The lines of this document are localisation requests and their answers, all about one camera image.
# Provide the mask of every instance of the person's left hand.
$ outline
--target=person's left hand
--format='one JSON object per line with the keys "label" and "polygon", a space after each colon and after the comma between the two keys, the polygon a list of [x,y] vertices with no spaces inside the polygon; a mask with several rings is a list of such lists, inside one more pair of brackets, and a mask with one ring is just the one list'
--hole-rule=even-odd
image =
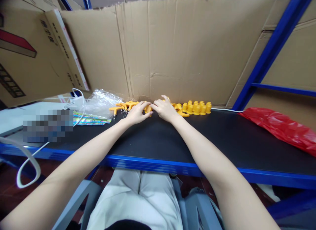
{"label": "person's left hand", "polygon": [[126,116],[126,118],[124,118],[124,120],[128,121],[130,125],[135,125],[144,121],[153,114],[153,111],[151,111],[143,115],[144,108],[150,104],[151,103],[149,101],[141,101],[137,105],[133,106],[133,108],[129,111],[128,115]]}

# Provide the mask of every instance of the chair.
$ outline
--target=chair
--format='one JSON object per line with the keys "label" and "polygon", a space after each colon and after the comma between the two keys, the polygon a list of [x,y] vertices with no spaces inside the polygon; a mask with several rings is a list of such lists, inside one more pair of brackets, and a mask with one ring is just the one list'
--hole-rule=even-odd
{"label": "chair", "polygon": [[[207,194],[195,188],[186,198],[182,198],[178,180],[171,180],[179,203],[184,230],[223,230]],[[93,211],[101,192],[102,189],[99,185],[93,181],[83,180],[69,200],[64,211],[54,225],[53,230],[65,230],[83,200],[88,195],[81,223],[81,230],[85,230],[89,222],[90,214]]]}

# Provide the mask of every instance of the forearm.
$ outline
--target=forearm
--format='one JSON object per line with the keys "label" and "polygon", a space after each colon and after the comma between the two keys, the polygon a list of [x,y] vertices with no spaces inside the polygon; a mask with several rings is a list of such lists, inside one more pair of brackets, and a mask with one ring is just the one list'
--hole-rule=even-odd
{"label": "forearm", "polygon": [[177,117],[172,124],[188,146],[194,161],[213,187],[228,187],[228,185],[233,184],[229,180],[242,177],[231,161],[183,117]]}
{"label": "forearm", "polygon": [[83,180],[130,126],[127,120],[120,120],[75,151],[46,180],[54,177],[59,181]]}
{"label": "forearm", "polygon": [[279,229],[232,162],[182,117],[172,122],[196,164],[211,183],[229,229]]}
{"label": "forearm", "polygon": [[1,222],[0,228],[51,229],[81,181],[129,127],[122,119],[80,147]]}

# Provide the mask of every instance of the person's right hand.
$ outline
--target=person's right hand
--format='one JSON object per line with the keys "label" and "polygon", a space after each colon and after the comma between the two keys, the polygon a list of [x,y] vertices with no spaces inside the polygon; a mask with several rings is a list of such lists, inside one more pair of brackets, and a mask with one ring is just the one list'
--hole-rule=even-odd
{"label": "person's right hand", "polygon": [[165,95],[162,95],[162,97],[165,99],[165,101],[158,99],[154,101],[154,103],[151,104],[150,107],[154,111],[156,111],[162,119],[171,123],[175,118],[179,117],[180,115],[171,105],[168,97]]}

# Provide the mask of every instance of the hand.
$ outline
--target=hand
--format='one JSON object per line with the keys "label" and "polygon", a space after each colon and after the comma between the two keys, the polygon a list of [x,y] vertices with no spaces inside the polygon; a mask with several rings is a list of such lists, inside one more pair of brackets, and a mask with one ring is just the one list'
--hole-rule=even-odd
{"label": "hand", "polygon": [[171,105],[167,96],[162,95],[165,101],[160,99],[154,101],[154,104],[151,104],[150,107],[158,113],[158,115],[165,121],[172,122],[175,118],[181,117],[175,108]]}
{"label": "hand", "polygon": [[143,102],[141,101],[137,105],[133,106],[133,108],[129,111],[128,115],[126,116],[125,121],[128,121],[130,125],[138,124],[153,114],[153,111],[143,115],[143,110],[146,106],[150,105],[150,102]]}

